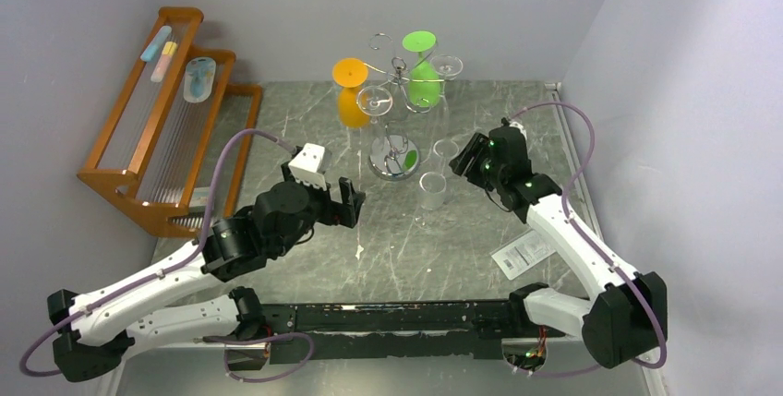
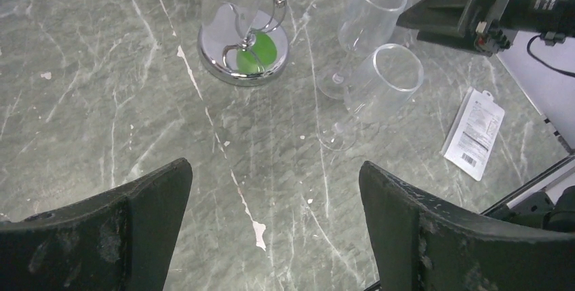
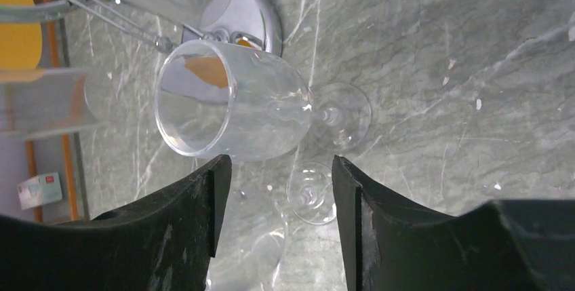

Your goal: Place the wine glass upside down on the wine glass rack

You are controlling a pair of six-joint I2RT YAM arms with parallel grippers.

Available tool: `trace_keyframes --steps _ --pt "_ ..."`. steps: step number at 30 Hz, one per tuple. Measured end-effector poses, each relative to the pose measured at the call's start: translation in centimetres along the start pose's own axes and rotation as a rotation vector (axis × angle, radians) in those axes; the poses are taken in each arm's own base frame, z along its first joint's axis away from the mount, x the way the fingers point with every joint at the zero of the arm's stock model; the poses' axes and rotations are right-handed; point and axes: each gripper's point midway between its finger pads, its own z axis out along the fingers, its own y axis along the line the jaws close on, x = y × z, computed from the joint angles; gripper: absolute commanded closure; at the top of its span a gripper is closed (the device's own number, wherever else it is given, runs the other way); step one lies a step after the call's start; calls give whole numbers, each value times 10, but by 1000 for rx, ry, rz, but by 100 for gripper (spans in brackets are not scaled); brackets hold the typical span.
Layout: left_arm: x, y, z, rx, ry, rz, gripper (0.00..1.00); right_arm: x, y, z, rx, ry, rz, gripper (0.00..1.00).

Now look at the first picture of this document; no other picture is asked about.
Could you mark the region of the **green plastic wine glass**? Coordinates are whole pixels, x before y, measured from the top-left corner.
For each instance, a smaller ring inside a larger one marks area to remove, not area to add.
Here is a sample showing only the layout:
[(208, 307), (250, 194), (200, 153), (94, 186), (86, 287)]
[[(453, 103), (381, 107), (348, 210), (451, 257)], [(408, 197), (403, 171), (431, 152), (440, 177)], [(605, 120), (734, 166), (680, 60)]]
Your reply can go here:
[(407, 87), (410, 108), (424, 113), (440, 101), (440, 77), (430, 63), (431, 54), (437, 47), (437, 38), (428, 30), (408, 33), (403, 39), (406, 51), (416, 53), (416, 64), (410, 69)]

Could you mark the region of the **clear stemmed wine glass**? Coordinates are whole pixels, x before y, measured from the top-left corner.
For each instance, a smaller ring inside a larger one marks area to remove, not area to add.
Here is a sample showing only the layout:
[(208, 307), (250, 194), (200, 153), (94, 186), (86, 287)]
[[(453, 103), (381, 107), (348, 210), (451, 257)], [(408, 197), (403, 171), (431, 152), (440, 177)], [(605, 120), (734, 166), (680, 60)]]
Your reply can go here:
[(391, 93), (381, 86), (367, 86), (356, 95), (359, 110), (368, 117), (368, 126), (376, 137), (386, 134), (384, 116), (393, 106)]

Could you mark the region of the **orange plastic wine glass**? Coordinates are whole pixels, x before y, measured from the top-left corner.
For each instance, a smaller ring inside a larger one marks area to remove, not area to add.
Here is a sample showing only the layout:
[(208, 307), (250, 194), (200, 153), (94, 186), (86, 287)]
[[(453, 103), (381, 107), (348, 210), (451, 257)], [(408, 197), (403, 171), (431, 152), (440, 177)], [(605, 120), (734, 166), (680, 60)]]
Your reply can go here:
[(361, 128), (369, 122), (357, 103), (357, 96), (368, 78), (365, 63), (354, 57), (339, 60), (332, 68), (332, 79), (341, 88), (337, 96), (337, 114), (342, 125)]

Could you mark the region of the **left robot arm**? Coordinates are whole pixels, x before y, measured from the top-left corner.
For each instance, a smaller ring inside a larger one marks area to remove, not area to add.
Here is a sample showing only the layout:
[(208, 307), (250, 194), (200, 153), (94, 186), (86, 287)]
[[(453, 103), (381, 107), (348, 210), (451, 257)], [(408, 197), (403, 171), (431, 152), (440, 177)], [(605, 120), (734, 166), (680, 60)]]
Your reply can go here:
[(47, 299), (57, 326), (54, 362), (70, 382), (97, 378), (123, 359), (162, 341), (218, 337), (250, 341), (271, 333), (255, 292), (239, 286), (193, 307), (171, 303), (197, 291), (263, 269), (314, 234), (316, 225), (357, 225), (366, 194), (339, 180), (311, 185), (308, 170), (287, 162), (283, 181), (256, 196), (252, 205), (215, 222), (204, 237), (185, 243), (168, 258), (89, 294), (61, 290)]

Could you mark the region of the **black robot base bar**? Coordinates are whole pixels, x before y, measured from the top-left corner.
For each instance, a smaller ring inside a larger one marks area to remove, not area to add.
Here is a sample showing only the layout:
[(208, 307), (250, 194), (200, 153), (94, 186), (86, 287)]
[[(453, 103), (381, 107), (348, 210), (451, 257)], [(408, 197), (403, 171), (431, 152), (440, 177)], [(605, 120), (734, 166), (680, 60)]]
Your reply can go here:
[(467, 356), (502, 360), (516, 342), (537, 346), (561, 332), (533, 324), (507, 299), (243, 306), (239, 325), (211, 341), (274, 336), (274, 365), (311, 360)]

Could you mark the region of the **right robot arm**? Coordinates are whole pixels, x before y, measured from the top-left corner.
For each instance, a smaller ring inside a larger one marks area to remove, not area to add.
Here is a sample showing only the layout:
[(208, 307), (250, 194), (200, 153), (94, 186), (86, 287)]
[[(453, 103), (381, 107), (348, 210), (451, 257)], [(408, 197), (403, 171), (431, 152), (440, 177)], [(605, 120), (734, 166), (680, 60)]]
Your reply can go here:
[(554, 248), (586, 291), (580, 299), (536, 283), (513, 292), (507, 312), (513, 332), (527, 336), (547, 327), (573, 336), (604, 368), (665, 349), (667, 285), (653, 271), (640, 273), (584, 228), (560, 185), (534, 171), (521, 128), (474, 134), (449, 167), (485, 193), (496, 191), (502, 208)]

